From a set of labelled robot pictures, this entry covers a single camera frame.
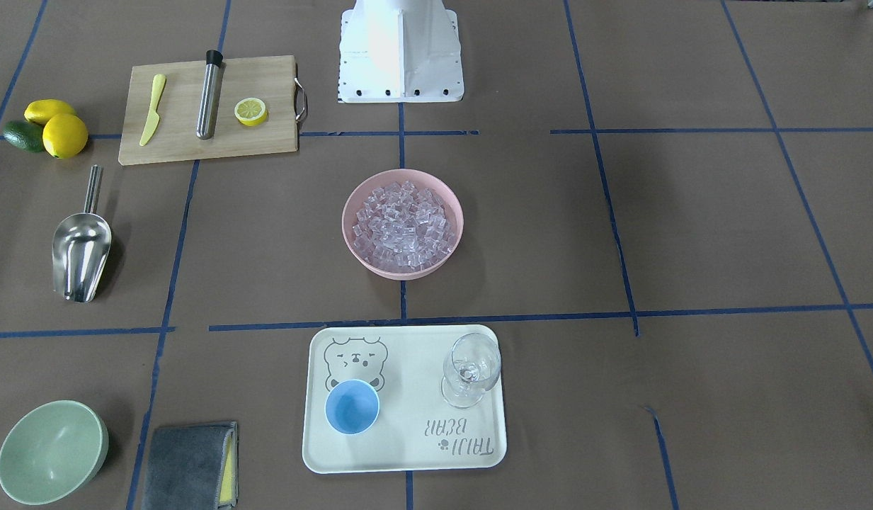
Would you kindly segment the metal ice scoop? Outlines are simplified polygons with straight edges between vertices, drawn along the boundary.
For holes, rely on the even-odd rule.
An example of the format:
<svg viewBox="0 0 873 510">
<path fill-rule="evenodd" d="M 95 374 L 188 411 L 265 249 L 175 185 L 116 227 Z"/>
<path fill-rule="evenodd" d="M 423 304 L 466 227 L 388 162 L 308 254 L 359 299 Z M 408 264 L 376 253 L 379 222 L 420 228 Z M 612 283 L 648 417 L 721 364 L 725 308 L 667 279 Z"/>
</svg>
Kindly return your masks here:
<svg viewBox="0 0 873 510">
<path fill-rule="evenodd" d="M 103 167 L 93 165 L 83 212 L 65 217 L 55 229 L 52 245 L 54 292 L 65 300 L 86 303 L 96 296 L 113 233 L 96 213 Z"/>
</svg>

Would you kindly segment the pink bowl of ice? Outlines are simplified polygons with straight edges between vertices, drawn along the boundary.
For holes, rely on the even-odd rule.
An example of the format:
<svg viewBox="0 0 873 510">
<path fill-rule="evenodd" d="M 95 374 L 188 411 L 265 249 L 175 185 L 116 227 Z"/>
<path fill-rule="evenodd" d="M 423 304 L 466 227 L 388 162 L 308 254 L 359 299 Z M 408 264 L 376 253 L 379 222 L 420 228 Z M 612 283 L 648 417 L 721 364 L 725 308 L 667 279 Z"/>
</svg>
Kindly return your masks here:
<svg viewBox="0 0 873 510">
<path fill-rule="evenodd" d="M 363 181 L 341 216 L 349 252 L 389 280 L 417 280 L 442 267 L 464 230 L 461 203 L 439 178 L 398 169 Z"/>
</svg>

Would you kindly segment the blue plastic cup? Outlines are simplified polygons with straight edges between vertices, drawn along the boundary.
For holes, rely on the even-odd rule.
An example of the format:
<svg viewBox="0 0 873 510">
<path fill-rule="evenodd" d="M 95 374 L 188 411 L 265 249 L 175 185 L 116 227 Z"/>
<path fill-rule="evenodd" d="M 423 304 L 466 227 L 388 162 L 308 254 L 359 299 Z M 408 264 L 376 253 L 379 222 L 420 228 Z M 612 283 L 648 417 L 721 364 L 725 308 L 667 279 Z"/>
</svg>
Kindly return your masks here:
<svg viewBox="0 0 873 510">
<path fill-rule="evenodd" d="M 380 397 L 364 380 L 339 382 L 325 403 L 327 423 L 343 435 L 356 435 L 370 429 L 380 414 Z"/>
</svg>

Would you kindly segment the clear wine glass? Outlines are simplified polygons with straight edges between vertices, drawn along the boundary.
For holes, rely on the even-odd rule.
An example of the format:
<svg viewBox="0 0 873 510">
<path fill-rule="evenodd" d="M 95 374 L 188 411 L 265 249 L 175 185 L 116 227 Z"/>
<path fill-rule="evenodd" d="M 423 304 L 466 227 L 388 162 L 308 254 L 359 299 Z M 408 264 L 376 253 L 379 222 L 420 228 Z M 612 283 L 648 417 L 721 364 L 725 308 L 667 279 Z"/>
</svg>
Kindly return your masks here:
<svg viewBox="0 0 873 510">
<path fill-rule="evenodd" d="M 492 390 L 501 374 L 498 342 L 481 333 L 455 340 L 443 362 L 443 399 L 455 409 L 471 409 Z"/>
</svg>

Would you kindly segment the cream bear serving tray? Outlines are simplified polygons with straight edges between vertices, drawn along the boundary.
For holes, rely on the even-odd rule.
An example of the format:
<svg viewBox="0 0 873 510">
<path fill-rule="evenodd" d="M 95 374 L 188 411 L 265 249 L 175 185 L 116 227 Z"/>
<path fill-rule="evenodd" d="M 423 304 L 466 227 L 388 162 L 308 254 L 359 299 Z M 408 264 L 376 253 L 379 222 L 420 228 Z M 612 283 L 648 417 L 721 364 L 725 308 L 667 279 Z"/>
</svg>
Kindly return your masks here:
<svg viewBox="0 0 873 510">
<path fill-rule="evenodd" d="M 477 404 L 446 401 L 445 361 L 467 334 L 498 341 L 479 324 L 327 327 L 309 345 L 302 457 L 313 472 L 388 472 L 491 468 L 508 450 L 502 384 Z M 335 427 L 327 401 L 354 380 L 353 392 L 375 419 L 355 415 L 356 433 Z"/>
</svg>

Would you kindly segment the lemon half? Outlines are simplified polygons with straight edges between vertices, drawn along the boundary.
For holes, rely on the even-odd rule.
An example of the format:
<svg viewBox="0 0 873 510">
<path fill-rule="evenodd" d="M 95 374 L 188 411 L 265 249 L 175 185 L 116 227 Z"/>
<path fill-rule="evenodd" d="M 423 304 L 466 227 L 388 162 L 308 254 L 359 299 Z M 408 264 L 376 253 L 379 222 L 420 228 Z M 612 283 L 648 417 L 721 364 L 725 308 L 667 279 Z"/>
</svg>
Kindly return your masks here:
<svg viewBox="0 0 873 510">
<path fill-rule="evenodd" d="M 254 97 L 241 99 L 234 107 L 234 117 L 246 127 L 262 125 L 268 119 L 267 104 Z"/>
</svg>

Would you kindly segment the wooden cutting board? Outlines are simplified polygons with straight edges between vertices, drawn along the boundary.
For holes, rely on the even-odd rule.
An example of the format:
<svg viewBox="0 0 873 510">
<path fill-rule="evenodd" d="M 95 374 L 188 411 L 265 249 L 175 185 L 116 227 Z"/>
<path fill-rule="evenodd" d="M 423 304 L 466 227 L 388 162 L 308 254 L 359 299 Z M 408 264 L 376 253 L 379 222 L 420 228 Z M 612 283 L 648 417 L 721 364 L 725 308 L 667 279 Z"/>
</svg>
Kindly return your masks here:
<svg viewBox="0 0 873 510">
<path fill-rule="evenodd" d="M 118 161 L 123 166 L 164 164 L 187 159 L 214 159 L 256 154 L 283 154 L 298 148 L 296 70 L 293 55 L 231 58 L 223 61 L 217 117 L 212 138 L 198 139 L 205 62 L 165 62 L 133 67 Z M 157 106 L 160 116 L 154 136 L 139 145 L 149 112 L 154 75 L 166 77 Z M 242 125 L 236 104 L 248 97 L 264 101 L 268 119 Z"/>
</svg>

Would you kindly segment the steel muddler black cap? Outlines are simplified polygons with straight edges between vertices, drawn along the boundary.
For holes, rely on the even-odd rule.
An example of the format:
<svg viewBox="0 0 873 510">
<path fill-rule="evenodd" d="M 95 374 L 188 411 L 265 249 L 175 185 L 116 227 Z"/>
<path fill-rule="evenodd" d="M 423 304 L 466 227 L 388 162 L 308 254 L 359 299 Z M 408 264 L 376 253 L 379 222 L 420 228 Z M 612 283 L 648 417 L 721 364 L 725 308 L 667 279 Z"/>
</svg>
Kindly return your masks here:
<svg viewBox="0 0 873 510">
<path fill-rule="evenodd" d="M 195 126 L 195 135 L 200 141 L 212 139 L 218 115 L 220 91 L 222 91 L 223 54 L 207 50 L 205 74 L 202 82 L 200 107 Z"/>
</svg>

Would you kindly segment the grey folded cloth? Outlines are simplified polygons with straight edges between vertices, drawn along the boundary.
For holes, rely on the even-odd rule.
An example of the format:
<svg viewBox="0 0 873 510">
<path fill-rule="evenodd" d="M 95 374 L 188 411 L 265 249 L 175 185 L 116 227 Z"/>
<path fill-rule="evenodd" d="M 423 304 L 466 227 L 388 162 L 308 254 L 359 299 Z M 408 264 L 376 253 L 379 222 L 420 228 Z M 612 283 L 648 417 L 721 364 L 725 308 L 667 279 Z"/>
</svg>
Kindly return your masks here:
<svg viewBox="0 0 873 510">
<path fill-rule="evenodd" d="M 233 509 L 239 425 L 222 421 L 152 433 L 142 509 Z"/>
</svg>

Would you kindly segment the yellow plastic knife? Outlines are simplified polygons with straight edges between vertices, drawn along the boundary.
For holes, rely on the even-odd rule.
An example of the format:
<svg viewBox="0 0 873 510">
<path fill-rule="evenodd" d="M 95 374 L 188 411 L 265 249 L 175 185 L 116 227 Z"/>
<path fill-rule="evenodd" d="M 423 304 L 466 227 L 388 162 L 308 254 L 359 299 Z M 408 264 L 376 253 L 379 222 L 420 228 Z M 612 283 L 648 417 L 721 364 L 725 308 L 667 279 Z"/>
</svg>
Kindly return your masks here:
<svg viewBox="0 0 873 510">
<path fill-rule="evenodd" d="M 167 76 L 165 74 L 155 74 L 154 77 L 152 77 L 152 87 L 150 93 L 150 101 L 148 104 L 148 111 L 146 114 L 144 129 L 142 130 L 141 137 L 139 137 L 139 146 L 141 147 L 148 145 L 159 126 L 161 117 L 160 113 L 158 112 L 158 107 L 166 83 Z"/>
</svg>

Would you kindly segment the yellow lemon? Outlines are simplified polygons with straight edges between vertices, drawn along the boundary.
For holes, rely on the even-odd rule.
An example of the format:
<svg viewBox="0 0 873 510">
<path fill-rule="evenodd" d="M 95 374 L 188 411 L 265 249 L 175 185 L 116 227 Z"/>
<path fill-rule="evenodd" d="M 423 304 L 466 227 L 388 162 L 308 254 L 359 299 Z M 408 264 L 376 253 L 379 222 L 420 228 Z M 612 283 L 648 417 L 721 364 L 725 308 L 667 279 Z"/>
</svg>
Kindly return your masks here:
<svg viewBox="0 0 873 510">
<path fill-rule="evenodd" d="M 67 101 L 54 98 L 31 101 L 25 108 L 24 117 L 29 123 L 45 126 L 49 120 L 58 114 L 76 114 L 76 110 Z"/>
<path fill-rule="evenodd" d="M 86 123 L 76 114 L 61 113 L 48 120 L 42 129 L 45 151 L 57 159 L 68 159 L 86 147 L 89 132 Z"/>
</svg>

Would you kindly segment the green bowl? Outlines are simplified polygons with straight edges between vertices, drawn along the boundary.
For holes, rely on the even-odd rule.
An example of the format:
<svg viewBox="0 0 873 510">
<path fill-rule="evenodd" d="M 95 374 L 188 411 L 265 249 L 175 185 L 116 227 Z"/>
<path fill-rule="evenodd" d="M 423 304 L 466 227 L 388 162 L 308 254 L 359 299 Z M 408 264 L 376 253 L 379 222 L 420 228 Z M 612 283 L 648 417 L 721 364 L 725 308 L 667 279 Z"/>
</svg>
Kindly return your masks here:
<svg viewBox="0 0 873 510">
<path fill-rule="evenodd" d="M 44 506 L 89 483 L 103 467 L 109 435 L 86 404 L 41 404 L 10 429 L 0 448 L 0 487 L 12 500 Z"/>
</svg>

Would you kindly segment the green lime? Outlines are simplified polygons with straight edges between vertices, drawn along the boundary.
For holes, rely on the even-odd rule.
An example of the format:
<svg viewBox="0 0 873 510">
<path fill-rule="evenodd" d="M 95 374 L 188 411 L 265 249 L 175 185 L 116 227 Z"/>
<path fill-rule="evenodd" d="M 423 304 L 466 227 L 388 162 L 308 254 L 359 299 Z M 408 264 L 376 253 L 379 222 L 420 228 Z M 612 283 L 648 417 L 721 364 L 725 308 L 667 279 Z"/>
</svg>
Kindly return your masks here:
<svg viewBox="0 0 873 510">
<path fill-rule="evenodd" d="M 39 152 L 45 151 L 42 132 L 44 132 L 44 128 L 37 123 L 31 123 L 28 120 L 10 120 L 4 125 L 2 136 L 15 148 L 31 154 L 39 154 Z"/>
</svg>

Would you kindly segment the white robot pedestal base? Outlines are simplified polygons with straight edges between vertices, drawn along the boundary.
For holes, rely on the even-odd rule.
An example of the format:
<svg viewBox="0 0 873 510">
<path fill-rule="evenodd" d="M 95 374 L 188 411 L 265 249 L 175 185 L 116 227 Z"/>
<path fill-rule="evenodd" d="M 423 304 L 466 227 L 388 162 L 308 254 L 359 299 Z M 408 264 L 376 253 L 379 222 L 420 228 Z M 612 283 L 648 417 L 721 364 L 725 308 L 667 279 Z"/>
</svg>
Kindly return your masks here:
<svg viewBox="0 0 873 510">
<path fill-rule="evenodd" d="M 340 28 L 340 103 L 463 99 L 458 17 L 442 1 L 358 1 Z"/>
</svg>

